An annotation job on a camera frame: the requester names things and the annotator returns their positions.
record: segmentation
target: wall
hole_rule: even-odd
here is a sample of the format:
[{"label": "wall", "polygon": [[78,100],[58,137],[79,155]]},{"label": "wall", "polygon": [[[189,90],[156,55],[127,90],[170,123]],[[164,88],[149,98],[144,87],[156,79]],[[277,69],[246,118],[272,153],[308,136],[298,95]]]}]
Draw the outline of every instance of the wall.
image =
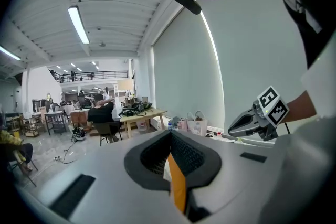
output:
[{"label": "wall", "polygon": [[73,101],[73,100],[78,100],[78,94],[77,93],[73,93],[73,94],[65,94],[65,101],[69,102],[69,101]]},{"label": "wall", "polygon": [[[217,47],[225,96],[225,131],[273,85],[286,102],[303,93],[303,43],[282,0],[199,0]],[[293,131],[300,122],[290,123]]]},{"label": "wall", "polygon": [[129,71],[128,63],[124,59],[99,60],[99,71]]},{"label": "wall", "polygon": [[142,97],[148,97],[148,101],[152,102],[149,85],[149,71],[147,63],[147,51],[142,51],[138,59],[134,60],[135,69],[135,87],[136,96],[139,101],[142,101]]},{"label": "wall", "polygon": [[33,111],[32,99],[46,99],[50,93],[54,103],[61,102],[61,86],[46,67],[25,71],[22,77],[23,111]]},{"label": "wall", "polygon": [[17,81],[11,83],[0,81],[0,104],[4,113],[15,112],[15,88],[20,88]]},{"label": "wall", "polygon": [[201,16],[184,9],[154,45],[156,107],[185,118],[201,110],[208,124],[224,127],[222,85]]}]

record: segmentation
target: office chair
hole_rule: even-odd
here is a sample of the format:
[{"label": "office chair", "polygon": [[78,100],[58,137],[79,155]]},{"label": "office chair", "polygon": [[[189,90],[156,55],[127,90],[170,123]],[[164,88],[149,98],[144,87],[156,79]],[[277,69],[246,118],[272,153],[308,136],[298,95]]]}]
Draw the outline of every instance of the office chair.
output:
[{"label": "office chair", "polygon": [[84,96],[79,96],[78,97],[78,102],[80,104],[80,108],[83,109],[85,105],[85,97]]},{"label": "office chair", "polygon": [[107,123],[94,123],[93,124],[95,128],[97,129],[99,135],[100,135],[100,146],[101,146],[101,141],[106,139],[107,142],[107,135],[115,135],[116,133],[119,132],[120,139],[122,140],[122,135],[120,133],[120,127],[121,124],[118,121],[113,121],[113,122],[107,122]]}]

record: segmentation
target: chair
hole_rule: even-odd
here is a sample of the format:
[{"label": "chair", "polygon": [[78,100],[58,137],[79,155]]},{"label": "chair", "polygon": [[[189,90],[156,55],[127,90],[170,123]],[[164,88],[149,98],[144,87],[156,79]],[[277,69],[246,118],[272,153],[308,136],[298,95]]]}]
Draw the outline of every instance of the chair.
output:
[{"label": "chair", "polygon": [[119,121],[113,121],[113,122],[107,122],[107,123],[94,123],[93,124],[95,128],[97,129],[99,135],[100,135],[100,146],[101,146],[101,141],[106,139],[107,142],[107,136],[106,135],[115,135],[116,133],[119,132],[120,139],[122,140],[122,135],[120,133],[120,127],[121,124]]},{"label": "chair", "polygon": [[[34,183],[34,181],[32,181],[32,179],[30,178],[28,172],[23,168],[22,166],[22,161],[19,157],[19,154],[18,154],[18,150],[13,150],[13,157],[14,159],[10,159],[8,160],[8,163],[9,163],[9,166],[10,166],[10,171],[13,172],[13,170],[18,166],[21,170],[21,172],[26,176],[28,177],[28,179],[30,180],[30,182],[33,183],[33,185],[36,187],[36,184]],[[11,161],[16,161],[16,164],[14,164],[13,166],[10,164]],[[33,160],[31,159],[30,160],[31,164],[35,167],[36,171],[38,171],[38,169],[36,168],[35,164],[33,163]]]},{"label": "chair", "polygon": [[80,108],[83,109],[83,107],[85,105],[85,97],[84,96],[79,96],[78,97],[78,102],[80,104]]}]

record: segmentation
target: door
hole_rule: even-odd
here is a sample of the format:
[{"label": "door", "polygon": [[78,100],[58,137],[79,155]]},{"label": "door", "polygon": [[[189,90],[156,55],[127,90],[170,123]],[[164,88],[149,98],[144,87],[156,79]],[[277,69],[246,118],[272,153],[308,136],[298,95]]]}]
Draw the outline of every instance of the door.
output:
[{"label": "door", "polygon": [[17,113],[22,113],[22,89],[21,89],[21,87],[15,88],[14,110]]}]

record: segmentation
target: cable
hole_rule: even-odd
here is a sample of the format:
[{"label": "cable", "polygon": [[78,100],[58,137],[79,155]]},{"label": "cable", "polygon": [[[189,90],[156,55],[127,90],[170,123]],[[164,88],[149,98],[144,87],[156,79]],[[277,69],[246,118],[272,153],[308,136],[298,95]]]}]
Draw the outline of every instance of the cable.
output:
[{"label": "cable", "polygon": [[69,164],[69,163],[73,163],[73,162],[75,162],[76,160],[71,161],[71,162],[68,162],[68,163],[65,163],[64,161],[65,161],[65,157],[67,156],[68,151],[71,149],[71,147],[72,147],[76,142],[77,142],[77,140],[75,140],[74,143],[73,143],[67,150],[63,150],[63,152],[65,152],[63,160],[61,160],[61,159],[57,159],[56,161],[61,162],[61,163],[63,163],[63,164]]},{"label": "cable", "polygon": [[142,117],[142,116],[146,116],[147,115],[147,113],[146,112],[144,112],[144,111],[141,111],[141,112],[139,112],[139,113],[137,113],[137,114],[135,114],[135,116],[139,116],[139,117]]}]

